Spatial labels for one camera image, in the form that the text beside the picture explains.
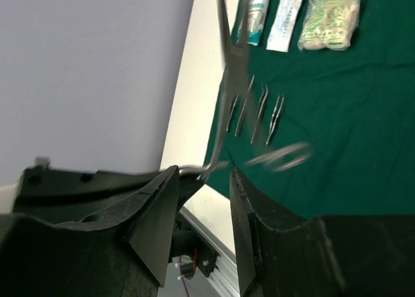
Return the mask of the curved tip steel tweezers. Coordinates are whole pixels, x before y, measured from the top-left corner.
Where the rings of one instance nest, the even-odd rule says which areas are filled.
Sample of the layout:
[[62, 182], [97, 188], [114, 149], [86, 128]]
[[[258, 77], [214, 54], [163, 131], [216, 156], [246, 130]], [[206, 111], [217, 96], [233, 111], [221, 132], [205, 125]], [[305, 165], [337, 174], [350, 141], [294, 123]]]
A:
[[266, 106], [266, 103], [267, 103], [268, 96], [269, 96], [268, 86], [266, 84], [262, 85], [262, 93], [261, 93], [261, 96], [260, 96], [260, 99], [259, 99], [259, 102], [258, 102], [257, 113], [256, 113], [256, 118], [255, 118], [255, 124], [254, 124], [254, 130], [253, 130], [252, 138], [251, 138], [251, 144], [255, 143], [256, 136], [257, 136], [257, 131], [259, 129], [260, 122], [263, 118], [263, 114], [264, 114], [264, 111], [265, 111], [265, 106]]

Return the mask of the white gauze packet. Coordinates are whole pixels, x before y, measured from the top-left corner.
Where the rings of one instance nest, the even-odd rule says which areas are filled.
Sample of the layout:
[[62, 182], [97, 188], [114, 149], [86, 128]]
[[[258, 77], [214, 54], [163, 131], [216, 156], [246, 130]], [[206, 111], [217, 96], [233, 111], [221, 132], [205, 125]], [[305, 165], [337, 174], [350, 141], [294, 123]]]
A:
[[270, 0], [249, 0], [247, 9], [247, 44], [258, 46], [261, 40]]

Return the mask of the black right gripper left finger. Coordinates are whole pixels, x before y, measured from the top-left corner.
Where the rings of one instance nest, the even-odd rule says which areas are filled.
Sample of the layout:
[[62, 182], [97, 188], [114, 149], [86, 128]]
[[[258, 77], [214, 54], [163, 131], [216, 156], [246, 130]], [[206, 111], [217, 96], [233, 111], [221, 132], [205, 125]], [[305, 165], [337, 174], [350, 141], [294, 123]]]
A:
[[144, 217], [148, 200], [131, 193], [84, 219], [1, 215], [1, 295], [156, 296], [175, 218]]

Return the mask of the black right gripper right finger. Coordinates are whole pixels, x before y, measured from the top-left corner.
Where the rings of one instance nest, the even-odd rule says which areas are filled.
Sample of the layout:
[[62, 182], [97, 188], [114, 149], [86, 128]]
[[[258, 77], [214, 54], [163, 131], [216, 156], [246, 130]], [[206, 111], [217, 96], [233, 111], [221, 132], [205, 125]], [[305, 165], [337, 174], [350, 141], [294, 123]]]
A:
[[305, 219], [238, 168], [230, 206], [241, 296], [413, 296], [412, 215]]

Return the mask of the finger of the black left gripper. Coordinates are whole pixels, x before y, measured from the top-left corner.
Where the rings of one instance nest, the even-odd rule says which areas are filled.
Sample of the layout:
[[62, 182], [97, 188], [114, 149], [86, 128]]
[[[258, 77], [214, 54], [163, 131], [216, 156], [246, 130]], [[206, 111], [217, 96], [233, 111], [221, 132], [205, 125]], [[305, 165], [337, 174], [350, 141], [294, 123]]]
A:
[[142, 211], [144, 217], [174, 219], [203, 184], [198, 174], [184, 167], [178, 169], [170, 184], [161, 171], [89, 172], [37, 163], [21, 175], [12, 214], [35, 219], [84, 219], [138, 193], [149, 198]]

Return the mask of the thin steel forceps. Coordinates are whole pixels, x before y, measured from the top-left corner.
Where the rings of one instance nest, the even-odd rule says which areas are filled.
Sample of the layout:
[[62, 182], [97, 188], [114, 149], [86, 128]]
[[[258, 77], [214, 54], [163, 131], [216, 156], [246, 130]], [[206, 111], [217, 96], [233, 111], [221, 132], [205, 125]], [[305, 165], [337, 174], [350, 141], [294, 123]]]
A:
[[234, 115], [235, 115], [235, 110], [236, 110], [236, 107], [237, 107], [238, 100], [239, 100], [239, 96], [236, 95], [236, 96], [234, 96], [234, 98], [231, 101], [230, 114], [229, 114], [228, 124], [227, 124], [227, 127], [226, 127], [227, 132], [229, 132], [230, 129], [231, 129], [231, 124], [232, 124], [232, 121], [233, 121], [233, 118], [234, 118]]

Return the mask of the dark green surgical cloth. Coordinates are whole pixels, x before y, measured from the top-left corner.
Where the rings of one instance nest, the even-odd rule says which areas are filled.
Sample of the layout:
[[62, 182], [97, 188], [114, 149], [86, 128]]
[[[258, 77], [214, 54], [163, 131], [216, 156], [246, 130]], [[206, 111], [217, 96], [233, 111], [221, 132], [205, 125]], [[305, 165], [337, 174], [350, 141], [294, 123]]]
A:
[[[255, 75], [239, 137], [220, 155], [262, 192], [303, 217], [414, 213], [414, 0], [361, 0], [359, 25], [344, 51], [301, 51], [303, 0], [289, 51], [250, 49]], [[251, 144], [262, 85], [269, 96]], [[278, 94], [285, 102], [266, 146]], [[244, 163], [256, 150], [308, 143], [305, 162], [280, 172]]]

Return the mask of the white sachet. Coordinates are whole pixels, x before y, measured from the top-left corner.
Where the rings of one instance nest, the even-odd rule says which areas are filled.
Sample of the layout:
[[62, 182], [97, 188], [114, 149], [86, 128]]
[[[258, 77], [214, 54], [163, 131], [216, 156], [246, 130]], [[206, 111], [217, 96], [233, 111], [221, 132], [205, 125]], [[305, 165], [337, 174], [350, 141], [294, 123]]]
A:
[[303, 0], [279, 0], [266, 50], [287, 53]]

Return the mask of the green white gauze bag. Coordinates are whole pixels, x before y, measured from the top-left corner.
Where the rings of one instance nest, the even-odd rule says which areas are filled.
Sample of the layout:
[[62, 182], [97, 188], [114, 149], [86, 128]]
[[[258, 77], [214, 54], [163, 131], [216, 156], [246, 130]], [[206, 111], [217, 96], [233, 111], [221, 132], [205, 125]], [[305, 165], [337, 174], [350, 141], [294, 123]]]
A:
[[346, 50], [358, 27], [360, 9], [361, 0], [309, 0], [298, 48]]

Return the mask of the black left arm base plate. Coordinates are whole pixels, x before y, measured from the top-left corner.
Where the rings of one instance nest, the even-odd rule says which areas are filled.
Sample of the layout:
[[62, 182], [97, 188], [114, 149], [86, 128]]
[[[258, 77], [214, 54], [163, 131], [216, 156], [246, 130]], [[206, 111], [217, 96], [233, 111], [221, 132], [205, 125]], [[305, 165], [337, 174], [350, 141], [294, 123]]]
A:
[[216, 267], [217, 251], [194, 227], [185, 222], [175, 222], [169, 262], [180, 260], [178, 268], [185, 279], [193, 279], [200, 271], [205, 278], [210, 277]]

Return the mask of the long steel tweezers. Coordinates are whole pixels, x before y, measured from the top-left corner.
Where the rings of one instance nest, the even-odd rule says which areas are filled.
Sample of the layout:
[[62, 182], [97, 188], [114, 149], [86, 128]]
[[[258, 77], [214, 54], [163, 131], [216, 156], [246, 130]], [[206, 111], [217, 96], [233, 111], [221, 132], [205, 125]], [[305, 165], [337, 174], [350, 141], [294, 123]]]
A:
[[239, 114], [239, 118], [238, 118], [238, 121], [237, 121], [237, 126], [236, 126], [236, 129], [235, 129], [235, 134], [234, 134], [235, 137], [239, 137], [240, 134], [241, 134], [244, 119], [245, 119], [245, 116], [246, 116], [246, 110], [247, 110], [247, 105], [248, 105], [248, 101], [249, 101], [249, 97], [250, 97], [250, 92], [251, 92], [252, 87], [254, 85], [254, 80], [255, 80], [255, 75], [250, 79], [250, 84], [249, 84], [249, 87], [248, 87], [248, 91], [246, 92], [246, 95], [244, 97], [244, 102], [243, 102], [243, 105], [241, 107], [241, 112]]

